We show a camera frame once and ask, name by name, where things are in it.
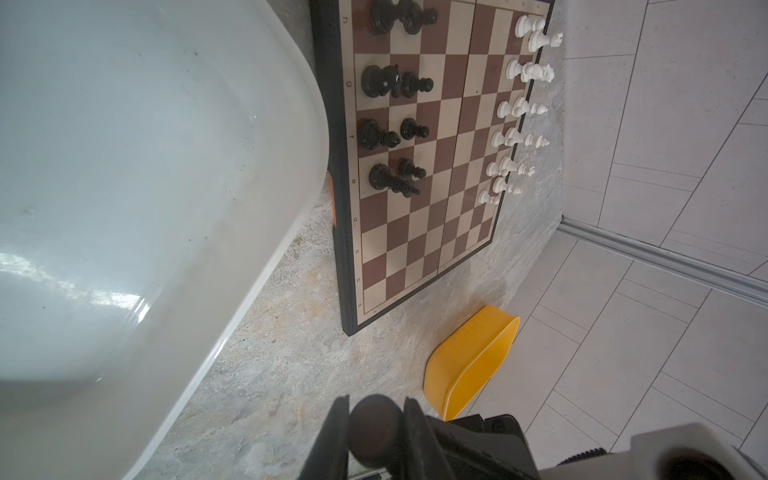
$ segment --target yellow plastic dish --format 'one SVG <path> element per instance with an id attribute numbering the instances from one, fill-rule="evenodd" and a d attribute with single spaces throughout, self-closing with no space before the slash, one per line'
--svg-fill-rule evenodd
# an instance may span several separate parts
<path id="1" fill-rule="evenodd" d="M 515 341 L 520 317 L 484 306 L 429 357 L 424 396 L 450 421 L 488 383 Z"/>

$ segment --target wall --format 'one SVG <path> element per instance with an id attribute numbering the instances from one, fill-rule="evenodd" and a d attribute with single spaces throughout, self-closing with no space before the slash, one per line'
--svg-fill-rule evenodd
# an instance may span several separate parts
<path id="1" fill-rule="evenodd" d="M 569 0 L 566 19 L 563 214 L 768 280 L 768 3 Z"/>

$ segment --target stone countertop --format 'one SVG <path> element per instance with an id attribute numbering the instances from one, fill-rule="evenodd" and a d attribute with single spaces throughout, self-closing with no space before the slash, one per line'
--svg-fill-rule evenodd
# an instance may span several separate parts
<path id="1" fill-rule="evenodd" d="M 552 32 L 562 31 L 561 3 Z M 306 0 L 270 4 L 313 66 Z M 137 478 L 295 478 L 332 401 L 345 394 L 352 406 L 371 393 L 400 405 L 411 396 L 435 414 L 422 392 L 432 351 L 483 306 L 504 309 L 560 223 L 562 52 L 544 49 L 541 63 L 552 64 L 555 80 L 536 83 L 531 100 L 550 111 L 523 127 L 551 143 L 518 149 L 517 158 L 529 157 L 538 172 L 516 183 L 522 194 L 505 197 L 493 243 L 348 337 L 326 179 L 309 219 Z M 352 460 L 350 473 L 359 470 Z"/>

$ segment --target chessboard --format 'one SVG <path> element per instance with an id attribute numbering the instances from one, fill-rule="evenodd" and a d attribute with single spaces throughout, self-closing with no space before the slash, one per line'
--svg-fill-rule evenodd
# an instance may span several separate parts
<path id="1" fill-rule="evenodd" d="M 509 80 L 505 69 L 513 60 L 524 65 L 541 55 L 528 50 L 531 33 L 515 35 L 515 24 L 527 15 L 548 26 L 553 1 L 417 0 L 424 12 L 436 9 L 438 18 L 414 35 L 401 21 L 388 33 L 377 31 L 371 9 L 380 0 L 310 2 L 316 75 L 330 130 L 333 236 L 347 335 L 492 242 L 505 193 L 492 192 L 488 165 L 514 160 L 517 147 L 494 147 L 492 138 L 510 128 L 520 131 L 525 119 L 499 118 L 497 108 L 503 101 L 529 100 L 534 83 L 520 75 Z M 371 65 L 397 65 L 403 81 L 408 75 L 428 78 L 431 88 L 372 98 L 361 80 Z M 429 134 L 422 136 L 421 129 L 406 140 L 405 119 Z M 396 132 L 399 144 L 363 146 L 361 127 L 371 120 L 382 134 Z M 410 181 L 418 194 L 371 184 L 374 167 L 383 164 L 396 174 L 405 160 L 423 169 Z M 498 198 L 481 203 L 485 192 Z"/>

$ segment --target chessboard border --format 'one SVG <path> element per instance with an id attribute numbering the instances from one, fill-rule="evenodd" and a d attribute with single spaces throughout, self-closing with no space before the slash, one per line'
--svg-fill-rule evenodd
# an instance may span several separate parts
<path id="1" fill-rule="evenodd" d="M 549 29 L 549 22 L 552 16 L 554 0 L 539 0 L 549 4 L 547 11 L 547 23 L 544 33 Z M 502 192 L 501 199 L 496 210 L 496 215 L 491 229 L 491 236 L 488 241 L 480 247 L 475 248 L 469 255 L 460 261 L 452 264 L 434 278 L 423 283 L 418 288 L 407 293 L 405 296 L 396 300 L 392 305 L 387 306 L 376 315 L 367 319 L 365 322 L 357 323 L 357 298 L 354 278 L 355 275 L 349 275 L 354 272 L 354 248 L 353 248 L 353 226 L 350 220 L 352 216 L 351 198 L 349 189 L 349 158 L 347 157 L 346 143 L 346 112 L 344 110 L 344 78 L 342 66 L 342 45 L 341 45 L 341 26 L 339 24 L 339 0 L 310 0 L 310 17 L 312 21 L 312 37 L 315 51 L 315 76 L 320 93 L 323 96 L 323 103 L 326 107 L 326 116 L 328 117 L 329 130 L 329 156 L 328 171 L 331 175 L 331 195 L 333 199 L 333 249 L 336 258 L 336 280 L 339 285 L 339 307 L 341 310 L 342 330 L 347 336 L 358 333 L 361 329 L 367 327 L 376 321 L 382 315 L 388 313 L 393 308 L 410 299 L 412 296 L 421 292 L 426 287 L 432 285 L 436 280 L 442 278 L 448 272 L 461 265 L 477 252 L 483 250 L 493 241 L 496 232 L 496 223 L 504 204 L 505 193 Z M 541 49 L 536 52 L 536 63 L 541 59 Z M 533 91 L 533 80 L 528 84 L 528 91 L 525 99 L 531 99 Z M 518 131 L 522 132 L 522 126 L 525 122 L 525 115 L 520 117 L 518 122 Z M 514 159 L 517 153 L 517 144 L 511 150 L 511 157 Z M 336 202 L 336 198 L 345 199 Z"/>

